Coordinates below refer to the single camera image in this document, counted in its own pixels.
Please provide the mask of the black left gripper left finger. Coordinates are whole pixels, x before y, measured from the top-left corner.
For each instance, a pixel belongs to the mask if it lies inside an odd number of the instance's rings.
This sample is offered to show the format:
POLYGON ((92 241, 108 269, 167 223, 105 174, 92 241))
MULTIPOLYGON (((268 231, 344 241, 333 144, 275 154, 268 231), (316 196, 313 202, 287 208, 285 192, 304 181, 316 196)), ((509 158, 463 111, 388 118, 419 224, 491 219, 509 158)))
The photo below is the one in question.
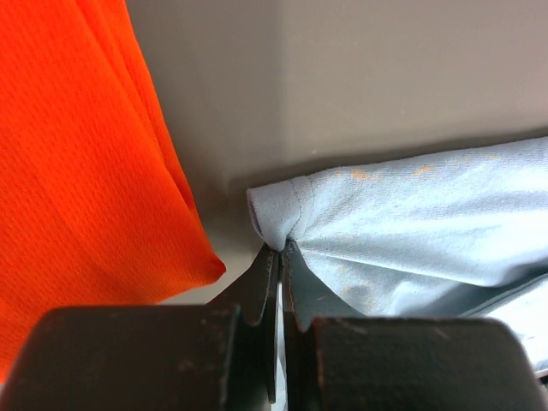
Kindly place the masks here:
POLYGON ((62 307, 34 326, 4 410, 267 410, 279 255, 262 247, 205 305, 62 307))

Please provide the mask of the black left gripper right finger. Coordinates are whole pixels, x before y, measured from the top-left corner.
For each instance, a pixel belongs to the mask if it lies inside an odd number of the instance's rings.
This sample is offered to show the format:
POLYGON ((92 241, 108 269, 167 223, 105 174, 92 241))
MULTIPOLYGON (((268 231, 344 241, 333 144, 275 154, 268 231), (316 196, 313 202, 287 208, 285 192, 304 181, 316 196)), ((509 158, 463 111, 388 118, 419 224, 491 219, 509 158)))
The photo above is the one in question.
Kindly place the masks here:
POLYGON ((288 242, 281 254, 291 410, 540 410, 509 329, 485 319, 366 317, 288 242))

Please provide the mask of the blue grey t shirt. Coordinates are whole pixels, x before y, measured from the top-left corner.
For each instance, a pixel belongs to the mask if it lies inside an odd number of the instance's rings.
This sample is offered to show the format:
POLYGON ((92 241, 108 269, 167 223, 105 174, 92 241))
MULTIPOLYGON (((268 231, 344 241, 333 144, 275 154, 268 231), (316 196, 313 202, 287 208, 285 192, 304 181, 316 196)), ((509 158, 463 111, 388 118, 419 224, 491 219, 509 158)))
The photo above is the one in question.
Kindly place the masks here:
POLYGON ((260 238, 381 317, 505 323, 547 368, 547 140, 320 171, 252 188, 260 238))

